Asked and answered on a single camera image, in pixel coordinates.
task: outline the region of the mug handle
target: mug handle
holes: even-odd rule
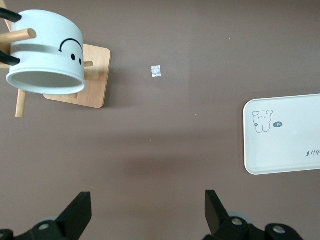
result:
[[[22,16],[18,13],[15,13],[13,11],[0,7],[0,18],[16,23],[19,20],[21,20]],[[20,63],[20,59],[14,56],[8,55],[5,52],[0,50],[0,62],[4,64],[8,64],[10,66],[14,66]]]

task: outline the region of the cartoon bear drawing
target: cartoon bear drawing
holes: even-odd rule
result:
[[[271,114],[274,111],[254,111],[253,122],[257,133],[268,132],[270,130]]]

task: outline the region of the white mug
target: white mug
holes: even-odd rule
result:
[[[13,42],[6,80],[37,94],[67,95],[86,88],[83,36],[69,19],[44,10],[26,10],[12,32],[34,29],[36,38]]]

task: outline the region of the wooden mug rack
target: wooden mug rack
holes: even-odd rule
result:
[[[0,7],[7,9],[4,0],[0,0]],[[12,23],[5,20],[9,29],[8,33],[0,34],[0,50],[6,54],[11,52],[11,43],[34,39],[37,33],[34,29],[24,29],[11,32]],[[86,89],[70,95],[47,95],[44,97],[49,100],[76,104],[91,108],[101,108],[105,103],[105,96],[108,83],[109,68],[111,63],[111,52],[107,48],[84,44],[84,80]],[[8,70],[10,66],[0,63],[0,69]],[[15,116],[23,118],[25,114],[26,91],[19,89],[16,103]]]

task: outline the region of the wooden peg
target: wooden peg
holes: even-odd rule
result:
[[[25,115],[26,91],[19,89],[18,99],[16,101],[15,117],[23,118]]]
[[[94,66],[94,62],[93,61],[85,61],[84,62],[84,67],[93,67]]]
[[[0,50],[8,55],[11,53],[11,43],[1,44],[0,43]]]
[[[10,65],[0,63],[0,69],[10,69]]]
[[[0,34],[0,44],[11,44],[22,40],[35,39],[36,37],[37,33],[32,28],[20,31],[12,31]]]

